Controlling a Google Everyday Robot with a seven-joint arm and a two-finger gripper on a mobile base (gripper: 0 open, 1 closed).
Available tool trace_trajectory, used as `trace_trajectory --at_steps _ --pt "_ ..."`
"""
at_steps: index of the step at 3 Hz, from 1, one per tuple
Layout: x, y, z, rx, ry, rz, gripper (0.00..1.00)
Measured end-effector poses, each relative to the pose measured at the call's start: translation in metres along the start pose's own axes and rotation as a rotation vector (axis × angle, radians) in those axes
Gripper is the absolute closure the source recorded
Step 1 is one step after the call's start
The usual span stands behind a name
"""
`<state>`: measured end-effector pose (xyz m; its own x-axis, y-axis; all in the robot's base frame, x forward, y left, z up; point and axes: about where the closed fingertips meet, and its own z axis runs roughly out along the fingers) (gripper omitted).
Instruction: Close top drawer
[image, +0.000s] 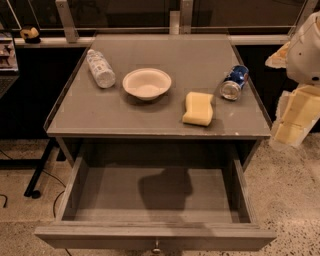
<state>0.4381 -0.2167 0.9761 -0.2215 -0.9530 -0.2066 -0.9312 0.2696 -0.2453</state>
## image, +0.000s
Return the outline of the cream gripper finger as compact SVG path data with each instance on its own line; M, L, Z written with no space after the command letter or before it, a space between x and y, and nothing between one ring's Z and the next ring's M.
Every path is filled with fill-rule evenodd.
M299 84L283 91L271 129L272 148L299 147L320 118L320 86Z
M287 66L286 57L290 43L286 42L275 53L267 58L265 65L270 68L285 68Z

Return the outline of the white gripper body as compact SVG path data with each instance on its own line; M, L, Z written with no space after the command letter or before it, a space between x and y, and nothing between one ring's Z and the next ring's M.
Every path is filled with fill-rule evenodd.
M320 85L320 11L311 14L291 38L286 64L290 79Z

